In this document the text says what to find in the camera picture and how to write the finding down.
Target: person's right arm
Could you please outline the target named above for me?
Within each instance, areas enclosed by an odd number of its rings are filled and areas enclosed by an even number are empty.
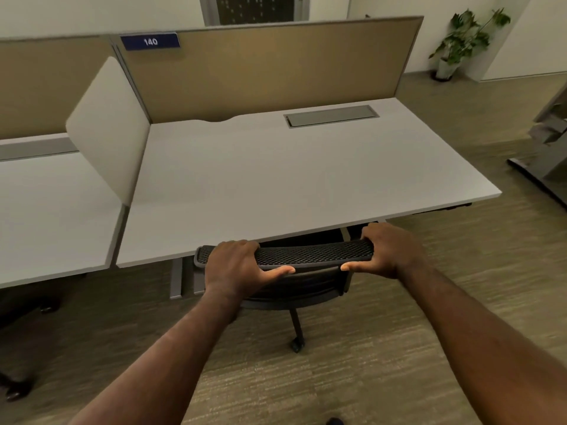
[[[372,260],[342,269],[401,281],[431,322],[484,424],[567,424],[563,364],[437,271],[409,232],[373,223],[362,234],[374,244]]]

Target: white wall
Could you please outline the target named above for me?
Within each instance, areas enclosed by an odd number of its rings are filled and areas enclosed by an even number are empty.
[[[455,13],[467,8],[479,19],[488,17],[494,0],[352,0],[349,18],[388,16],[425,16],[406,72],[429,70],[428,56],[447,34],[447,27]]]
[[[341,20],[346,19],[349,0],[310,0],[309,20]]]
[[[567,71],[567,0],[531,0],[483,79]]]
[[[511,17],[512,22],[493,34],[491,45],[488,46],[487,50],[478,53],[469,62],[464,64],[464,70],[467,76],[476,81],[480,81],[485,77],[486,72],[494,62],[496,55],[498,55],[506,39],[516,24],[519,23],[529,1],[530,0],[495,0],[492,8],[496,10],[504,7],[505,13]]]
[[[202,26],[199,0],[0,0],[0,38]]]

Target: carpeted floor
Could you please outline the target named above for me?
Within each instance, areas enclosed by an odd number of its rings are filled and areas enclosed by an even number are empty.
[[[498,186],[495,200],[392,222],[414,231],[449,277],[567,362],[567,214],[505,163],[567,75],[477,84],[403,77],[398,98]],[[0,306],[61,293],[61,310],[0,332],[0,370],[35,374],[28,398],[0,400],[0,423],[68,421],[195,303],[168,300],[168,264],[4,290]],[[185,422],[478,424],[421,311],[395,282],[357,276],[342,298],[299,311],[244,311],[213,352]]]

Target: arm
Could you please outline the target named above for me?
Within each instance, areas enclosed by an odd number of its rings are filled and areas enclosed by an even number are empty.
[[[484,424],[567,423],[567,370],[429,264],[407,231],[370,224],[367,262],[343,270],[397,278],[435,330],[451,369]]]
[[[261,271],[256,242],[221,243],[205,268],[198,304],[71,421],[73,425],[181,423],[210,352],[240,302],[290,266]]]

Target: desk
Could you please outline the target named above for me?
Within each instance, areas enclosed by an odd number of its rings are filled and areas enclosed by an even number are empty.
[[[0,288],[109,268],[123,206],[80,153],[0,161],[0,197]]]
[[[284,114],[369,104],[379,115],[289,128]],[[150,128],[117,265],[193,255],[497,197],[397,99]]]

